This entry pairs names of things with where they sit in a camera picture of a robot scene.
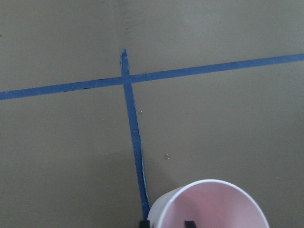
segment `white bucket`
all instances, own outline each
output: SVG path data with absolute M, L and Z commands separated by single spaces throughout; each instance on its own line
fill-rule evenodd
M 222 180 L 199 180 L 170 191 L 149 212 L 151 228 L 269 228 L 258 204 L 239 187 Z

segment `blue tape line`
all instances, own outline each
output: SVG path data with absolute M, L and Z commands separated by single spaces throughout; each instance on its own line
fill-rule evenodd
M 124 88 L 124 95 L 125 95 L 128 117 L 129 117 L 129 125 L 130 125 L 131 139 L 133 144 L 133 152 L 135 158 L 137 180 L 139 185 L 139 193 L 142 202 L 142 212 L 143 212 L 142 214 L 143 214 L 143 219 L 147 220 L 150 211 L 150 206 L 148 201 L 146 182 L 144 178 L 142 141 L 139 135 L 136 107 L 135 107 L 126 49 L 124 49 L 122 52 L 120 63 L 122 67 L 122 77 L 123 77 L 123 86 L 124 86 L 123 88 Z
M 171 77 L 198 75 L 198 74 L 205 74 L 205 73 L 225 71 L 225 70 L 234 70 L 234 69 L 242 69 L 242 68 L 257 67 L 257 66 L 260 67 L 266 65 L 291 63 L 297 61 L 304 61 L 304 54 L 260 58 L 260 59 L 252 59 L 252 60 L 245 60 L 245 61 L 238 61 L 231 63 L 207 65 L 201 67 L 197 66 L 197 67 L 190 67 L 190 68 L 183 68 L 176 70 L 160 71 L 154 73 L 138 74 L 131 76 L 131 80 L 132 83 L 145 82 L 145 81 L 153 81 L 153 80 L 171 78 Z
M 81 89 L 92 89 L 92 88 L 99 88 L 105 86 L 116 86 L 122 84 L 123 84 L 123 79 L 121 77 L 114 77 L 114 78 L 106 78 L 106 79 L 99 79 L 93 81 L 50 85 L 50 86 L 43 86 L 43 87 L 30 88 L 30 89 L 11 90 L 11 91 L 0 92 L 0 100 L 62 93 L 62 92 L 75 91 Z

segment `gray floor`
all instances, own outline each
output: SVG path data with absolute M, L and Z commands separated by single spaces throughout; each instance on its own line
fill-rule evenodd
M 304 53 L 304 1 L 0 3 L 0 91 Z M 148 193 L 218 178 L 304 224 L 304 63 L 133 85 Z M 136 227 L 122 86 L 0 101 L 4 228 Z

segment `blue painter's tape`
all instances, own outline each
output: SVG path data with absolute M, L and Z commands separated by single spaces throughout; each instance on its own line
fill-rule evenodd
M 133 152 L 135 158 L 135 166 L 137 173 L 137 180 L 139 185 L 139 194 L 142 202 L 142 212 L 143 219 L 147 220 L 148 214 L 150 211 L 147 188 L 144 176 L 144 166 L 143 166 L 143 157 L 142 157 L 142 141 L 139 135 L 139 127 L 137 121 L 136 107 L 132 89 L 132 82 L 129 72 L 129 63 L 126 49 L 123 50 L 122 56 L 120 59 L 122 67 L 122 77 L 123 77 L 123 86 L 124 86 L 124 95 L 127 104 L 127 111 L 129 117 L 129 125 L 131 131 L 131 139 L 133 144 Z
M 260 59 L 252 59 L 252 60 L 245 60 L 245 61 L 238 61 L 231 63 L 207 65 L 201 67 L 197 66 L 197 67 L 190 67 L 190 68 L 183 68 L 176 70 L 167 70 L 167 71 L 139 74 L 139 75 L 131 76 L 131 80 L 132 83 L 145 82 L 145 81 L 153 81 L 153 80 L 171 78 L 171 77 L 198 75 L 198 74 L 205 74 L 205 73 L 225 71 L 225 70 L 234 70 L 234 69 L 242 69 L 242 68 L 257 67 L 257 66 L 260 67 L 266 65 L 291 63 L 297 61 L 304 61 L 304 54 L 260 58 Z
M 123 79 L 121 77 L 114 77 L 114 78 L 106 78 L 106 79 L 99 79 L 99 80 L 93 80 L 93 81 L 74 82 L 74 83 L 60 84 L 60 85 L 50 85 L 50 86 L 43 86 L 43 87 L 30 88 L 30 89 L 11 90 L 11 91 L 0 92 L 0 100 L 14 99 L 14 98 L 20 98 L 20 97 L 27 97 L 27 96 L 38 96 L 38 95 L 45 95 L 45 94 L 62 93 L 62 92 L 68 92 L 68 91 L 92 89 L 92 88 L 115 86 L 115 85 L 122 85 L 122 84 L 123 84 Z

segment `white plastic container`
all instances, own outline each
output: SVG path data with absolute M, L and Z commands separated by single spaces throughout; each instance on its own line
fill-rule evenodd
M 222 180 L 199 180 L 170 191 L 149 212 L 151 228 L 269 228 L 258 204 L 239 187 Z

